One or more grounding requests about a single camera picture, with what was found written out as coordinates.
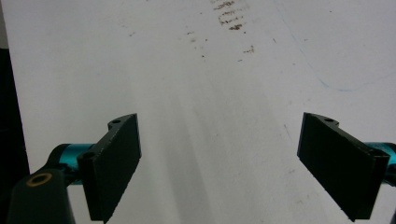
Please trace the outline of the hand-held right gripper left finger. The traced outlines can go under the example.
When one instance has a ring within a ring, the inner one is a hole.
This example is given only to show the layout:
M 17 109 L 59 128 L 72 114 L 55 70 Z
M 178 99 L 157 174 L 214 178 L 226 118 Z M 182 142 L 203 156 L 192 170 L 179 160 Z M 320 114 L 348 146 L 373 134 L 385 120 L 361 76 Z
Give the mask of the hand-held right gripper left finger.
M 84 188 L 90 218 L 108 222 L 141 159 L 136 114 L 111 120 L 95 144 L 69 144 L 59 159 Z

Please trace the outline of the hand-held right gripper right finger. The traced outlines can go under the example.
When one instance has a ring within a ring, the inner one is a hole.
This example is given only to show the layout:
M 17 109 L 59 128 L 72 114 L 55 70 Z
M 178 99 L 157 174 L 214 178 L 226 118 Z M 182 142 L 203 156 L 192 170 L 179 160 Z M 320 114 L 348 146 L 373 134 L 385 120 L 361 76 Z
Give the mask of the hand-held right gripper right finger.
M 358 140 L 339 122 L 304 113 L 297 156 L 347 217 L 371 217 L 383 183 L 396 188 L 396 144 Z

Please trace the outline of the white mat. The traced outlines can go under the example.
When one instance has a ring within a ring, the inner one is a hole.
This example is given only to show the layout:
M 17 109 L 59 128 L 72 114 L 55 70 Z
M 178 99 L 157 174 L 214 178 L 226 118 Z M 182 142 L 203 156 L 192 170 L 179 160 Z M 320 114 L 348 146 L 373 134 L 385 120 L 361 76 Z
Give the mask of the white mat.
M 396 0 L 1 0 L 27 155 L 138 116 L 109 224 L 351 221 L 297 155 L 304 113 L 396 143 Z

